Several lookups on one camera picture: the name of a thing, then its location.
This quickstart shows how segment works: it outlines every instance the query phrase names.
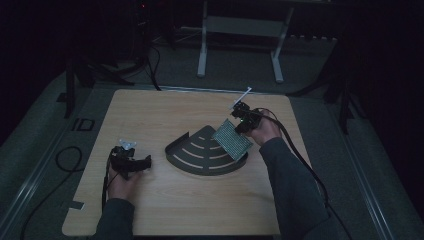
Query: white table leg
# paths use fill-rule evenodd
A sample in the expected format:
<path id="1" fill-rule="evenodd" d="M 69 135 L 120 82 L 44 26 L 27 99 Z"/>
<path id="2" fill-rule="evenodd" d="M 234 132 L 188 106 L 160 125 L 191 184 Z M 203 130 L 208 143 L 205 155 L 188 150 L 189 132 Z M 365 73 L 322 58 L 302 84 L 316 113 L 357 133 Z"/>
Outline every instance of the white table leg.
<path id="1" fill-rule="evenodd" d="M 208 1 L 203 3 L 203 23 L 202 23 L 202 47 L 200 49 L 199 66 L 197 68 L 197 76 L 204 77 L 206 72 L 206 57 L 208 49 L 206 46 L 207 21 L 208 21 Z"/>
<path id="2" fill-rule="evenodd" d="M 283 47 L 284 39 L 286 38 L 287 29 L 290 24 L 290 19 L 293 15 L 293 11 L 293 8 L 289 9 L 286 21 L 284 22 L 284 25 L 281 28 L 281 34 L 278 38 L 277 48 L 275 49 L 275 51 L 271 52 L 272 67 L 274 68 L 275 81 L 277 83 L 282 83 L 284 81 L 283 74 L 281 72 L 280 60 L 278 59 L 278 57 L 280 56 L 281 48 Z"/>

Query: gray sleeve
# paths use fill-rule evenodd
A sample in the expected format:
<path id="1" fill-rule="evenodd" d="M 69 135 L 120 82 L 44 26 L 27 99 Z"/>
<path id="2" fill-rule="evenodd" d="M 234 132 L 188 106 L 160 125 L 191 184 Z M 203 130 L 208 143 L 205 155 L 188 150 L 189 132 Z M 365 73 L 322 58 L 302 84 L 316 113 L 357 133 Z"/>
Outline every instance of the gray sleeve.
<path id="1" fill-rule="evenodd" d="M 96 233 L 90 239 L 133 239 L 133 218 L 134 205 L 123 199 L 109 199 L 97 224 Z"/>
<path id="2" fill-rule="evenodd" d="M 282 138 L 259 150 L 268 169 L 283 239 L 337 239 L 333 217 L 324 206 L 310 172 Z"/>

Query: wooden table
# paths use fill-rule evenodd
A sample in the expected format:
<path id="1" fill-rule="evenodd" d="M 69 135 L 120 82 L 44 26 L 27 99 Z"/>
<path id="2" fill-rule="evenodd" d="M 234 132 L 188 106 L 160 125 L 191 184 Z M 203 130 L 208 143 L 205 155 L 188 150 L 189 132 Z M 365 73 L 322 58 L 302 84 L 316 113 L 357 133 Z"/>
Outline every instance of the wooden table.
<path id="1" fill-rule="evenodd" d="M 118 140 L 136 141 L 135 158 L 152 155 L 152 169 L 143 174 L 132 200 L 134 235 L 273 235 L 279 234 L 264 161 L 254 144 L 241 169 L 221 176 L 197 176 L 174 167 L 165 147 L 187 131 L 206 125 L 217 129 L 226 118 L 238 119 L 228 107 L 240 93 L 116 91 L 91 152 L 63 233 L 95 233 L 101 216 L 101 193 L 106 160 Z M 299 152 L 308 160 L 303 140 L 285 96 L 249 94 L 251 108 L 271 109 L 286 126 Z"/>

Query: hand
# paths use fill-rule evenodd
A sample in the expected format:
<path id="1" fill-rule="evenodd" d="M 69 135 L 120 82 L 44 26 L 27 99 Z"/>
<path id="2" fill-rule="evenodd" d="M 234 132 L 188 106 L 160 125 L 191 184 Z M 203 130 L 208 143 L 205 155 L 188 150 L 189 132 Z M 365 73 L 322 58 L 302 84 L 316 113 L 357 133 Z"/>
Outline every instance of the hand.
<path id="1" fill-rule="evenodd" d="M 261 113 L 269 117 L 268 110 L 263 110 Z M 282 137 L 280 128 L 277 124 L 264 117 L 262 117 L 259 126 L 247 132 L 246 136 L 253 138 L 259 146 L 262 146 L 264 143 L 273 138 Z"/>
<path id="2" fill-rule="evenodd" d="M 137 172 L 128 180 L 125 180 L 119 173 L 113 170 L 112 166 L 109 167 L 109 186 L 108 196 L 111 198 L 120 198 L 129 200 L 134 192 L 135 186 L 141 177 L 142 172 Z"/>

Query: white metal frame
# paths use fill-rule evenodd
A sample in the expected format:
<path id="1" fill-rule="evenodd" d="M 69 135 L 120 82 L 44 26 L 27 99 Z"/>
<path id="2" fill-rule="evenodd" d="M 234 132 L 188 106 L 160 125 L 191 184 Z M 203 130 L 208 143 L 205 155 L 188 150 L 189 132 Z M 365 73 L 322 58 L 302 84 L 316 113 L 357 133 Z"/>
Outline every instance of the white metal frame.
<path id="1" fill-rule="evenodd" d="M 293 8 L 290 8 L 284 22 L 253 20 L 242 18 L 228 18 L 208 15 L 208 1 L 203 3 L 203 23 L 202 23 L 202 46 L 200 49 L 199 66 L 197 76 L 204 77 L 206 72 L 207 44 L 206 35 L 208 32 L 232 33 L 254 36 L 278 37 L 278 44 L 271 52 L 271 61 L 274 68 L 275 81 L 284 81 L 281 72 L 279 56 L 281 48 L 286 38 L 288 26 L 293 15 Z"/>

